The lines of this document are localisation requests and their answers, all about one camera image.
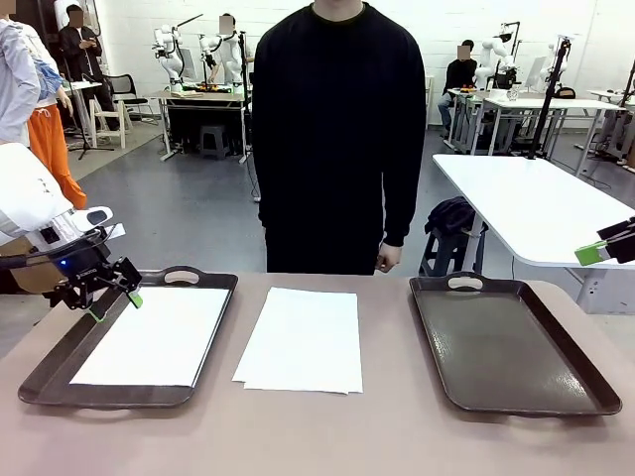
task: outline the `orange pants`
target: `orange pants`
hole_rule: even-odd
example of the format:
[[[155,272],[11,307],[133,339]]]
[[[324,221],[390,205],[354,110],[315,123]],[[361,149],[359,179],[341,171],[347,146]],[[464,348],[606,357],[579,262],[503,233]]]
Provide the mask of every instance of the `orange pants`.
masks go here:
[[[62,117],[55,104],[35,110],[29,119],[29,141],[31,151],[60,184],[63,196],[76,209],[86,208],[86,194],[70,176]]]

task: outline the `paper sheet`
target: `paper sheet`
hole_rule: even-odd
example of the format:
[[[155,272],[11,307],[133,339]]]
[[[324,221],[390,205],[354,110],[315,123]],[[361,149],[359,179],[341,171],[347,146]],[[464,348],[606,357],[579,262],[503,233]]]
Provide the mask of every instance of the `paper sheet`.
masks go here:
[[[245,389],[362,393],[357,296],[272,288],[233,380]]]
[[[192,386],[228,290],[143,288],[70,381],[87,385]]]

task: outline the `table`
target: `table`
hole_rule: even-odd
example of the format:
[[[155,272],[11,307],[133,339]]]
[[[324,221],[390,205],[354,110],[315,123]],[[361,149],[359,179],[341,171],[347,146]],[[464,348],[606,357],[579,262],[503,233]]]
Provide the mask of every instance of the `table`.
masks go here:
[[[175,97],[170,91],[158,91],[144,96],[146,99],[157,99],[159,101],[159,109],[161,110],[161,126],[163,128],[164,142],[166,143],[166,153],[161,156],[161,162],[166,161],[177,150],[172,149],[170,145],[170,119],[168,115],[168,101],[171,101],[171,109],[189,109],[189,110],[212,110],[212,111],[236,111],[240,112],[240,123],[242,125],[242,152],[240,164],[244,164],[247,160],[247,128],[245,125],[245,96],[244,94],[234,94],[227,92],[204,92],[198,97]],[[191,104],[178,104],[183,101],[196,101],[200,105],[193,106]],[[214,103],[213,105],[205,105],[204,103]]]
[[[530,285],[620,396],[620,414],[560,421],[461,412],[444,395],[407,280],[240,274],[200,388],[176,410],[19,402],[16,389],[80,316],[56,307],[0,362],[2,476],[629,474],[635,366],[562,290]],[[231,382],[272,286],[358,294],[363,394]]]
[[[502,118],[519,118],[523,116],[525,111],[540,111],[542,110],[545,104],[544,99],[537,98],[523,98],[520,97],[516,101],[510,101],[507,98],[485,98],[485,104],[483,109],[491,108],[496,109],[496,122],[494,123],[494,133],[492,134],[492,141],[489,146],[489,155],[491,156],[494,152],[494,145],[496,142],[496,134],[498,133],[498,127],[500,125],[500,121]],[[570,116],[568,111],[571,109],[583,109],[585,115],[584,116]],[[582,149],[582,154],[580,155],[579,162],[577,164],[577,168],[575,169],[575,176],[579,177],[581,174],[584,165],[586,163],[586,158],[588,156],[588,151],[591,146],[591,142],[593,140],[593,135],[595,134],[595,130],[600,122],[602,117],[602,113],[605,111],[623,111],[624,109],[607,102],[596,101],[594,99],[552,99],[552,102],[549,107],[550,111],[554,112],[552,116],[551,124],[547,131],[546,136],[546,149],[549,150],[548,157],[550,157],[554,149],[556,147],[556,142],[558,140],[558,136],[562,131],[565,121],[567,119],[592,119],[592,124],[588,129],[588,134],[586,135],[586,142]],[[588,115],[588,110],[595,110],[595,115]],[[482,119],[482,113],[479,116],[478,121]]]
[[[455,101],[449,137],[444,143],[455,152],[475,156],[484,112],[483,99],[489,98],[491,91],[461,92],[455,88],[447,92],[455,96]],[[521,91],[519,95],[522,98],[545,98],[544,94],[535,92]]]
[[[474,263],[483,222],[519,261],[571,270],[582,268],[574,251],[599,241],[598,230],[635,216],[632,208],[542,159],[435,155],[434,161],[476,210],[466,271]],[[577,303],[598,312],[607,273],[635,271],[635,262],[610,260],[584,269],[588,274]],[[626,306],[613,302],[614,309],[599,313],[635,312],[631,295]]]
[[[620,103],[624,98],[624,94],[615,94],[614,92],[593,89],[587,92],[597,96],[600,101],[606,99],[611,104]],[[635,145],[635,102],[631,99],[624,107],[629,111],[628,114],[617,114],[616,112],[608,112],[606,114],[604,126],[597,142],[604,144],[608,142],[610,137],[610,142],[608,142],[605,152],[625,161],[631,148]],[[629,115],[631,116],[631,122],[626,125],[626,119]],[[623,134],[617,134],[616,131],[623,131]]]
[[[65,92],[70,92],[77,104],[77,112],[79,114],[79,122],[81,122],[81,128],[83,129],[86,137],[90,136],[90,115],[86,108],[86,102],[83,100],[83,94],[80,92],[83,89],[90,89],[91,87],[99,87],[101,82],[90,81],[74,81],[69,87],[64,87]]]

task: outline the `dark tray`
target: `dark tray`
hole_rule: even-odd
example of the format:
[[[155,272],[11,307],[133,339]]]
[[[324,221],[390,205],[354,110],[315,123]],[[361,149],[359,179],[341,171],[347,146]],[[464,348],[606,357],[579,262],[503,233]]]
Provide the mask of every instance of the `dark tray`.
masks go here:
[[[196,283],[188,281],[168,283],[166,277],[175,272],[192,273],[198,277],[198,281]],[[207,360],[214,337],[222,324],[238,278],[232,275],[210,275],[187,266],[168,268],[157,273],[143,272],[141,274],[143,277],[141,284],[146,288],[229,290],[220,319],[211,333],[207,352],[201,360],[198,369],[200,373]],[[195,385],[194,387],[153,387],[69,384],[72,377],[129,303],[128,298],[120,292],[109,290],[104,293],[94,304],[100,309],[107,309],[104,321],[97,323],[90,314],[85,314],[22,384],[18,391],[20,400],[28,404],[104,410],[174,408],[187,402],[194,393]]]
[[[456,278],[470,285],[456,287]],[[532,289],[473,273],[410,286],[447,397],[468,412],[615,415],[622,402]]]

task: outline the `white wall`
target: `white wall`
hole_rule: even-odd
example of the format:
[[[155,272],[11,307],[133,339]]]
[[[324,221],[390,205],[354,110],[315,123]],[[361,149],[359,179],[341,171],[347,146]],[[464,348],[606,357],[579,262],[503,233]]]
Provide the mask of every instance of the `white wall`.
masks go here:
[[[218,16],[229,12],[238,28],[248,34],[255,50],[258,40],[277,22],[311,0],[96,0],[103,44],[113,74],[130,73],[140,93],[163,89],[167,75],[151,50],[153,31],[203,13],[204,17],[181,28],[185,46],[198,54],[198,33],[213,34]],[[418,41],[428,75],[436,79],[435,100],[445,83],[445,70],[454,60],[456,45],[473,39],[477,44],[499,33],[503,22],[522,22],[517,63],[524,79],[533,60],[543,56],[558,33],[576,33],[569,71],[564,81],[583,91],[591,86],[623,88],[635,57],[635,24],[629,24],[632,0],[374,0],[371,4],[407,28]],[[440,118],[433,105],[433,123]]]

